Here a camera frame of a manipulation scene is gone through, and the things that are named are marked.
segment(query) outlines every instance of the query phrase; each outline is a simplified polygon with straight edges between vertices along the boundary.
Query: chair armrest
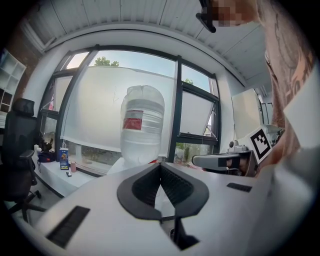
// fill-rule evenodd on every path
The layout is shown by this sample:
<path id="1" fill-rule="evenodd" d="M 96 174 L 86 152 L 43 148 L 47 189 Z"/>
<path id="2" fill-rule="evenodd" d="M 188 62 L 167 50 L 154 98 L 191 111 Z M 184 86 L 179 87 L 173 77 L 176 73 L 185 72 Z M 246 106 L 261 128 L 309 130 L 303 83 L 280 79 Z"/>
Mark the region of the chair armrest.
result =
<path id="1" fill-rule="evenodd" d="M 20 156 L 19 159 L 20 160 L 27 160 L 29 158 L 31 158 L 34 155 L 35 151 L 32 149 L 26 150 L 25 152 L 23 152 Z"/>

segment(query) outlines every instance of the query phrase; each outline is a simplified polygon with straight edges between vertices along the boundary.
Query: ceiling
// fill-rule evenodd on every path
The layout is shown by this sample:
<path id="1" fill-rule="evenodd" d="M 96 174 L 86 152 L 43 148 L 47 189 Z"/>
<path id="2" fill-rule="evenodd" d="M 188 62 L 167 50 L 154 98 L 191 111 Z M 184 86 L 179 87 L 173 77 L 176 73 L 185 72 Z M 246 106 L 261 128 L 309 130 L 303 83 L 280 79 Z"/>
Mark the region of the ceiling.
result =
<path id="1" fill-rule="evenodd" d="M 44 44 L 92 26 L 141 22 L 162 26 L 198 40 L 222 56 L 245 79 L 247 87 L 271 91 L 265 63 L 262 26 L 248 23 L 207 31 L 196 19 L 199 0 L 41 0 L 27 15 Z"/>

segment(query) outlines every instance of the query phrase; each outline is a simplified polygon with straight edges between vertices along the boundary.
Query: tree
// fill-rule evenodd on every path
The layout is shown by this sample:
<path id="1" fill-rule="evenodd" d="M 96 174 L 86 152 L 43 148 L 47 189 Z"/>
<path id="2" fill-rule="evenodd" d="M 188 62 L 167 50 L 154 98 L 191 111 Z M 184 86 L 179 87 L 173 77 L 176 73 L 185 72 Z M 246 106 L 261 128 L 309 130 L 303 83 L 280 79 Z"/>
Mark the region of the tree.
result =
<path id="1" fill-rule="evenodd" d="M 190 84 L 190 85 L 193 85 L 193 84 L 194 84 L 194 81 L 192 81 L 192 80 L 189 79 L 189 78 L 186 78 L 184 81 L 185 81 L 186 83 Z"/>
<path id="2" fill-rule="evenodd" d="M 114 61 L 110 64 L 110 60 L 106 59 L 106 57 L 97 58 L 95 60 L 94 66 L 110 66 L 110 67 L 119 67 L 119 62 Z"/>

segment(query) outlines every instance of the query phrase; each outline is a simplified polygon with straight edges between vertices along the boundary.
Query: sky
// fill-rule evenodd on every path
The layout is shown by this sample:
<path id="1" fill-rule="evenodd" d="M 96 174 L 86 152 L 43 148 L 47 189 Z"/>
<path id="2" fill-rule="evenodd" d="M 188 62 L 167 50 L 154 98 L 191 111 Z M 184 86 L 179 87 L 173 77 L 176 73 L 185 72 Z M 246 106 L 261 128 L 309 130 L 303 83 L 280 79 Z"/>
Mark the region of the sky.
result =
<path id="1" fill-rule="evenodd" d="M 88 52 L 84 52 L 75 55 L 68 64 L 67 69 L 77 68 L 87 54 Z M 99 51 L 89 66 L 93 66 L 95 64 L 95 60 L 97 58 L 102 57 L 105 57 L 107 60 L 110 60 L 110 63 L 112 63 L 113 61 L 119 62 L 119 67 L 144 70 L 172 78 L 175 76 L 176 64 L 174 61 L 134 51 Z M 189 80 L 193 81 L 194 86 L 197 86 L 207 92 L 210 92 L 209 79 L 204 74 L 188 66 L 182 65 L 181 76 L 183 81 L 185 81 L 188 78 Z"/>

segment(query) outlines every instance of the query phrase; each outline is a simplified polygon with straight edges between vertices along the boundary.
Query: red label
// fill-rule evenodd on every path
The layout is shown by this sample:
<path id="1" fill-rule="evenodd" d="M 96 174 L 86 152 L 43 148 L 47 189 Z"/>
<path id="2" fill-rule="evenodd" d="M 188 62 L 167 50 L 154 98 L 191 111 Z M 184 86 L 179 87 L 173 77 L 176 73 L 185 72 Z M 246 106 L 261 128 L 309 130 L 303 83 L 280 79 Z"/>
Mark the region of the red label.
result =
<path id="1" fill-rule="evenodd" d="M 123 129 L 141 130 L 142 118 L 125 118 L 123 120 Z"/>

